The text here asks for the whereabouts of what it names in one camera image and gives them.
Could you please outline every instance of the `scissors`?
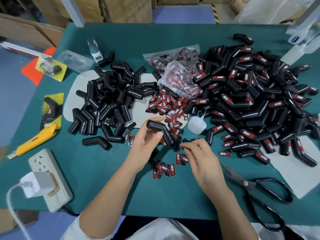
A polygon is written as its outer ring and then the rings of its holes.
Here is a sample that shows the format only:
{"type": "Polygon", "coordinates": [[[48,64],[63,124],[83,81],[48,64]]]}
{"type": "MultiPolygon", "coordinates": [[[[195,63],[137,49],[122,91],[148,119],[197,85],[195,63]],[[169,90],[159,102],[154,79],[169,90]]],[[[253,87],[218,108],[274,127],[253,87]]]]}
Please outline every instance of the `scissors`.
{"type": "Polygon", "coordinates": [[[223,164],[222,162],[220,162],[220,163],[229,171],[229,173],[223,172],[223,174],[226,177],[228,177],[231,180],[233,180],[234,182],[240,184],[242,187],[244,187],[247,190],[247,203],[248,203],[248,205],[250,207],[250,210],[251,210],[252,214],[256,218],[256,220],[262,226],[264,226],[266,229],[268,229],[270,231],[277,232],[277,231],[284,230],[286,228],[286,225],[285,225],[285,221],[283,220],[283,218],[277,212],[275,212],[269,206],[267,206],[265,203],[263,203],[258,198],[256,198],[252,194],[252,190],[254,189],[254,187],[257,186],[260,189],[263,189],[270,196],[276,198],[277,200],[279,200],[280,202],[285,203],[285,204],[289,204],[294,200],[291,190],[282,181],[280,181],[280,180],[278,180],[276,178],[273,178],[273,177],[255,178],[251,182],[249,180],[244,179],[243,177],[241,177],[236,172],[234,172],[229,166],[223,164]],[[275,193],[273,193],[270,189],[268,189],[266,186],[261,184],[261,182],[264,182],[264,181],[273,181],[273,182],[278,183],[280,186],[282,186],[286,190],[287,197],[285,199],[283,199],[283,198],[279,197],[278,195],[276,195],[275,193]],[[262,206],[265,210],[269,211],[273,216],[275,216],[275,218],[277,219],[277,224],[279,224],[280,226],[279,227],[271,227],[271,226],[268,226],[266,223],[264,223],[260,219],[260,217],[258,216],[256,210],[254,209],[253,201],[255,203],[257,203],[258,205],[262,206]]]}

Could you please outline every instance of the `yellow utility knife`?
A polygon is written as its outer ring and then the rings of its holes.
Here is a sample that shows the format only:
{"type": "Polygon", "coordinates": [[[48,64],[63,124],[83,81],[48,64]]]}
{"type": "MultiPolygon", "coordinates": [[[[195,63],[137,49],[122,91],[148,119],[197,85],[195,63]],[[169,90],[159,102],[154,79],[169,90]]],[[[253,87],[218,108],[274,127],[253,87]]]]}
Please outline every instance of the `yellow utility knife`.
{"type": "Polygon", "coordinates": [[[28,140],[26,143],[18,146],[18,148],[11,154],[7,155],[7,158],[11,159],[16,156],[21,156],[22,154],[34,149],[38,145],[44,143],[49,140],[56,134],[56,130],[60,129],[59,125],[49,125],[45,127],[42,131],[39,132],[35,137],[28,140]]]}

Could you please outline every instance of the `black scissors handle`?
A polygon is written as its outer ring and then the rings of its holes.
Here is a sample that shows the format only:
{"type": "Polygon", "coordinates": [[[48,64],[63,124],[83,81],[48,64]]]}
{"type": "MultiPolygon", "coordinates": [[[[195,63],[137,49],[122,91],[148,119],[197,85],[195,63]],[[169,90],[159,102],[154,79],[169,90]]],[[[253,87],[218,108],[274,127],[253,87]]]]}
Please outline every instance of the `black scissors handle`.
{"type": "Polygon", "coordinates": [[[282,181],[280,181],[276,178],[273,178],[273,177],[255,178],[252,180],[252,182],[256,182],[257,187],[263,189],[265,192],[267,192],[268,194],[270,194],[271,196],[273,196],[277,200],[281,201],[282,203],[289,204],[294,200],[294,196],[293,196],[291,190],[286,186],[285,183],[283,183],[282,181]],[[272,181],[272,182],[275,182],[275,183],[279,184],[280,186],[282,186],[282,188],[284,188],[286,190],[286,193],[287,193],[286,197],[284,199],[281,198],[280,196],[278,196],[274,192],[272,192],[270,189],[268,189],[266,186],[261,184],[261,182],[265,182],[265,181],[272,181]]]}
{"type": "Polygon", "coordinates": [[[254,217],[256,218],[256,220],[262,225],[264,226],[266,229],[273,231],[273,232],[278,232],[281,231],[283,229],[285,229],[286,224],[285,221],[283,220],[283,218],[274,210],[272,210],[269,206],[267,206],[265,203],[263,203],[262,201],[260,201],[259,199],[257,199],[254,195],[252,194],[247,194],[247,201],[248,201],[248,205],[251,209],[252,214],[254,215],[254,217]],[[253,202],[257,203],[258,205],[262,206],[265,210],[269,211],[275,218],[276,218],[276,223],[279,224],[279,227],[271,227],[268,226],[266,223],[264,223],[260,217],[258,216],[255,208],[254,208],[254,204],[253,202]]]}

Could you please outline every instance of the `white power strip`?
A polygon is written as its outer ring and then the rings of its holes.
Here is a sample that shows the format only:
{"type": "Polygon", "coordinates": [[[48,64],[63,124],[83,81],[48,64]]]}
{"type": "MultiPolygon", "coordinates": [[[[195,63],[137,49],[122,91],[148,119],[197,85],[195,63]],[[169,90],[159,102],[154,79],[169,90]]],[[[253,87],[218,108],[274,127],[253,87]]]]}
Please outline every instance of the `white power strip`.
{"type": "Polygon", "coordinates": [[[50,212],[56,212],[73,198],[72,192],[50,150],[43,149],[30,157],[29,164],[33,172],[51,172],[58,182],[59,187],[57,189],[50,195],[43,196],[50,212]]]}

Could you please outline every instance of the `plastic container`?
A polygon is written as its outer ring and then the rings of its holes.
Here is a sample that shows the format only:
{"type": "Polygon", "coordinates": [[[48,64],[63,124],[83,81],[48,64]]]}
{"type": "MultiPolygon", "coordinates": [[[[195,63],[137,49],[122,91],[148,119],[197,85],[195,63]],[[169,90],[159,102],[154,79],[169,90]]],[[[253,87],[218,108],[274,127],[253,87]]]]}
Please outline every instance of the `plastic container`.
{"type": "Polygon", "coordinates": [[[88,71],[95,64],[94,60],[69,50],[63,51],[56,60],[78,73],[88,71]]]}
{"type": "Polygon", "coordinates": [[[201,134],[206,128],[207,128],[207,124],[203,121],[203,117],[201,118],[197,117],[197,116],[193,116],[189,123],[188,123],[188,129],[196,134],[199,135],[201,134]]]}

